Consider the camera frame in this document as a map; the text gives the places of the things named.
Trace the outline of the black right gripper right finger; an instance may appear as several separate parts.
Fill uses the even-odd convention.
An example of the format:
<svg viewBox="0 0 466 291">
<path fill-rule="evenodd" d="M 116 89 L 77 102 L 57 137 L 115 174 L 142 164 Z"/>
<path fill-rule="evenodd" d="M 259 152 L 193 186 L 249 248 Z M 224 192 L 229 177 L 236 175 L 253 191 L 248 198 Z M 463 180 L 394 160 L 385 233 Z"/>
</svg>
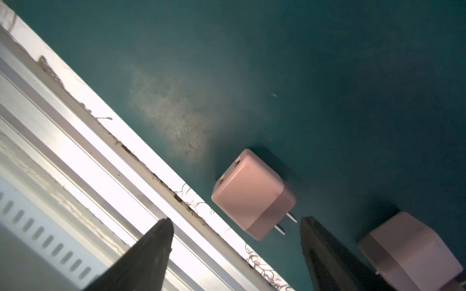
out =
<svg viewBox="0 0 466 291">
<path fill-rule="evenodd" d="M 303 256 L 316 291 L 392 291 L 314 217 L 300 222 Z"/>
</svg>

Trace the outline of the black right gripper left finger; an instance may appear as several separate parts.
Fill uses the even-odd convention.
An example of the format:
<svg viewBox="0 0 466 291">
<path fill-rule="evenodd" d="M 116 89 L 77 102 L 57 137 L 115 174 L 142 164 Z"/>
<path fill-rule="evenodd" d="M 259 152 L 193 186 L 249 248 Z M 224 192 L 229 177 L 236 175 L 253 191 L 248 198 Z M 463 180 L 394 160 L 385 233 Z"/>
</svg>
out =
<svg viewBox="0 0 466 291">
<path fill-rule="evenodd" d="M 90 283 L 87 291 L 160 291 L 172 250 L 174 225 L 159 220 L 104 274 Z"/>
</svg>

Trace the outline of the pink plug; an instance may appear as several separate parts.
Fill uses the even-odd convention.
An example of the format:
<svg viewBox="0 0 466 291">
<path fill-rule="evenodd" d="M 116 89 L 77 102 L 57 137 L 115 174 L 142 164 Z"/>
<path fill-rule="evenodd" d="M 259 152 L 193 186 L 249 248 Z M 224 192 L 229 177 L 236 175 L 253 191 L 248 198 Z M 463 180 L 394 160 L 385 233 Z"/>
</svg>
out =
<svg viewBox="0 0 466 291">
<path fill-rule="evenodd" d="M 284 180 L 245 149 L 216 181 L 211 200 L 243 231 L 263 240 L 296 205 Z"/>
<path fill-rule="evenodd" d="M 372 230 L 358 243 L 378 274 L 397 291 L 463 291 L 464 271 L 442 238 L 406 212 Z"/>
</svg>

